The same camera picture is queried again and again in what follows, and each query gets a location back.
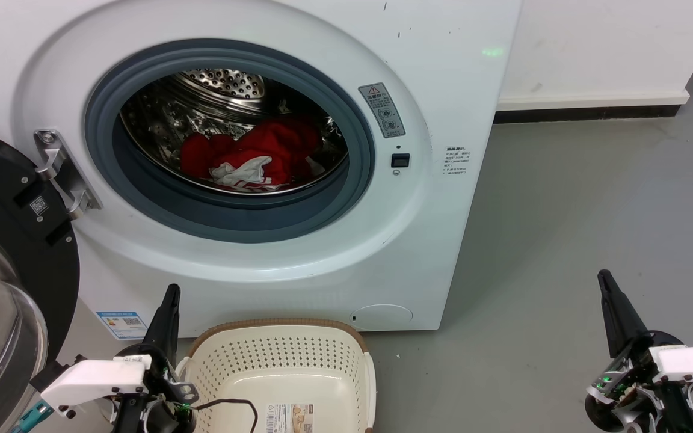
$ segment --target cable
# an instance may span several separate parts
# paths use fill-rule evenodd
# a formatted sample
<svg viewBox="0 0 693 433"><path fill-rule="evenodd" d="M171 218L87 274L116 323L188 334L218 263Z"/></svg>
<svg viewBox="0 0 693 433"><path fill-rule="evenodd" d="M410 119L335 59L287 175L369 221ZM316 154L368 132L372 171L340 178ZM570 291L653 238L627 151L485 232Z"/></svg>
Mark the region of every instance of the cable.
<svg viewBox="0 0 693 433"><path fill-rule="evenodd" d="M52 412L52 408L44 400L39 400L20 417L19 423L10 430L10 433L29 433L36 424L45 421Z"/></svg>
<svg viewBox="0 0 693 433"><path fill-rule="evenodd" d="M242 398L219 398L218 400L204 403L204 405L194 406L191 409L193 411L201 411L203 409L219 405L220 403L237 403L250 406L250 408L253 409L253 427L250 428L250 433L253 433L253 431L256 430L256 424L258 424L258 411L256 411L256 406L254 406L250 400L243 400Z"/></svg>

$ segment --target laundry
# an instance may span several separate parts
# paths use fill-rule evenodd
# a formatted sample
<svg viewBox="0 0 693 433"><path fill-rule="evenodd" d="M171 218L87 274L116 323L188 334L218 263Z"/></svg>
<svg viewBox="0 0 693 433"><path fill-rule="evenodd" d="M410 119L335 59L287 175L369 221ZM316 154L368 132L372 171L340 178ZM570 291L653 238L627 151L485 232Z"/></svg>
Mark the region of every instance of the laundry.
<svg viewBox="0 0 693 433"><path fill-rule="evenodd" d="M181 147L181 171L219 185L273 190L324 172L310 158L321 142L314 121L299 115L263 121L236 142L192 134Z"/></svg>

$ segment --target stainless steel drum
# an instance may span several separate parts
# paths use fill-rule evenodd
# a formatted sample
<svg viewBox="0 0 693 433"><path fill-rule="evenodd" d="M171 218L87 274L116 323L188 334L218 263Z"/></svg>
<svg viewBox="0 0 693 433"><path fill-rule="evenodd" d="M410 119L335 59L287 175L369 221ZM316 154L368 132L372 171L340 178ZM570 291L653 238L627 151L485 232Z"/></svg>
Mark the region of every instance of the stainless steel drum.
<svg viewBox="0 0 693 433"><path fill-rule="evenodd" d="M287 113L318 118L322 145L310 156L324 172L273 191L223 186L181 173L180 148L195 132L238 140L262 120ZM135 145L154 164L193 185L224 194L286 194L312 186L347 159L347 145L324 110L296 90L233 69L193 69L153 82L133 95L119 113Z"/></svg>

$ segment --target baseboard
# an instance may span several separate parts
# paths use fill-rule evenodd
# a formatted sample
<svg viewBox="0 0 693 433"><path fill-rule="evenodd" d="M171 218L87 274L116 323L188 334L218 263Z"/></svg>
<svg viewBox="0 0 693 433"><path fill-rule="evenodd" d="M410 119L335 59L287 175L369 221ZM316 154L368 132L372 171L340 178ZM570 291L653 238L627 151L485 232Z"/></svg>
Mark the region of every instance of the baseboard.
<svg viewBox="0 0 693 433"><path fill-rule="evenodd" d="M600 107L680 106L688 101L688 91L621 96L564 96L555 98L501 98L497 111L538 109L585 109Z"/></svg>
<svg viewBox="0 0 693 433"><path fill-rule="evenodd" d="M494 124L539 121L610 120L611 118L674 117L682 106L590 107L577 109L526 109L497 111Z"/></svg>

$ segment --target qr code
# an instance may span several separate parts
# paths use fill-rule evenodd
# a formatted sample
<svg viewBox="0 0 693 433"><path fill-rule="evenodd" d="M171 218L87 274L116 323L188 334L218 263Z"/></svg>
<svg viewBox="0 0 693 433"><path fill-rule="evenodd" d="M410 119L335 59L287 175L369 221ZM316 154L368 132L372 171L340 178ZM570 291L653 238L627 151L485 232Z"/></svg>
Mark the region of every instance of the qr code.
<svg viewBox="0 0 693 433"><path fill-rule="evenodd" d="M31 202L31 209L36 213L37 216L43 214L47 208L47 202L42 198L40 195L39 197L36 197L36 200Z"/></svg>

